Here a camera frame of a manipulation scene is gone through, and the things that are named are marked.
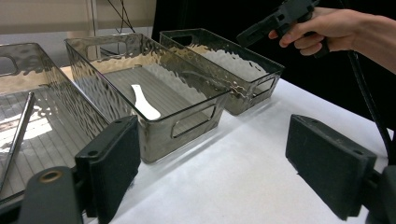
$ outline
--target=clear plastic bin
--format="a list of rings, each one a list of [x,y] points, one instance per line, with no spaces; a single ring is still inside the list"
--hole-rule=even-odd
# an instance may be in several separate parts
[[[107,119],[138,116],[143,162],[218,126],[230,89],[152,39],[107,35],[65,44],[74,81]]]
[[[30,92],[35,96],[33,111],[21,147],[13,151]],[[74,167],[76,154],[107,125],[38,44],[0,46],[0,175],[7,171],[0,206],[20,199],[36,173],[53,166]]]
[[[271,97],[284,66],[205,29],[160,32],[160,44],[231,88],[225,109],[239,115]]]

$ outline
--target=black handheld tool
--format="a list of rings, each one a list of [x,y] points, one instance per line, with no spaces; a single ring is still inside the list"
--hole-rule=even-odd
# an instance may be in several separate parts
[[[243,48],[246,48],[267,36],[272,30],[275,30],[279,36],[282,36],[290,29],[293,23],[310,20],[312,18],[312,11],[319,4],[319,1],[286,0],[271,15],[239,34],[236,40]],[[323,40],[321,43],[323,47],[314,55],[316,58],[329,53],[326,40]]]

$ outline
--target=white table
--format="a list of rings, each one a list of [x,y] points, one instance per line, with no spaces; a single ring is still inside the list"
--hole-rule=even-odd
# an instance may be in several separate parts
[[[111,223],[364,223],[366,208],[345,222],[297,175],[285,157],[291,114],[318,119],[372,150],[376,170],[387,164],[373,122],[280,79],[271,99],[238,117],[224,111],[216,129],[142,163]]]

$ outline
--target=black curtain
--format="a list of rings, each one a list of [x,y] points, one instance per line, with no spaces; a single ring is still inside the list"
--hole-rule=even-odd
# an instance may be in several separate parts
[[[396,19],[390,0],[344,0],[344,6]],[[282,0],[216,1],[157,0],[152,38],[159,41],[165,30],[205,28],[235,43],[236,36],[270,15]],[[321,7],[343,7],[340,1],[322,0]],[[294,47],[282,49],[277,40],[264,38],[249,49],[285,65],[281,78],[367,119],[372,119],[354,77],[346,52],[332,52],[323,58],[304,57]],[[380,116],[396,128],[396,75],[360,56],[362,71]]]

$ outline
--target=plastic storage bin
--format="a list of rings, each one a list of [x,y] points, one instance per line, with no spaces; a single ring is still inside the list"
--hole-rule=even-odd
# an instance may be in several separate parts
[[[230,89],[152,39],[107,35],[65,44],[76,84],[107,119],[138,116],[143,162],[218,126]]]
[[[162,31],[160,44],[229,86],[225,109],[235,116],[269,98],[284,70],[205,29]]]
[[[21,147],[12,154],[30,92],[34,107]],[[0,206],[22,195],[34,174],[53,166],[74,167],[76,154],[107,125],[39,45],[0,46],[0,175],[8,170]],[[12,163],[6,166],[11,155]]]

